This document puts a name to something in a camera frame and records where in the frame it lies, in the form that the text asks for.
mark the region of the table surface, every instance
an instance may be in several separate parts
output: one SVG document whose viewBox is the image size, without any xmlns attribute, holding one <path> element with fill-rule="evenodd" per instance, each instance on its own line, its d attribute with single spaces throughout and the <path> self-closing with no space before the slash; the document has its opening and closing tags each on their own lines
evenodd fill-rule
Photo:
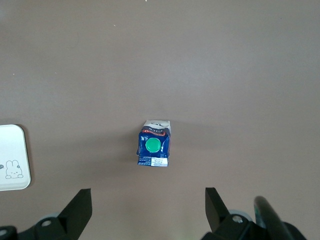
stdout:
<svg viewBox="0 0 320 240">
<path fill-rule="evenodd" d="M 317 0 L 2 0 L 0 125 L 32 182 L 0 192 L 0 226 L 91 188 L 81 240 L 199 240 L 215 187 L 319 239 L 319 22 Z M 137 165 L 147 119 L 171 121 L 169 167 Z"/>
</svg>

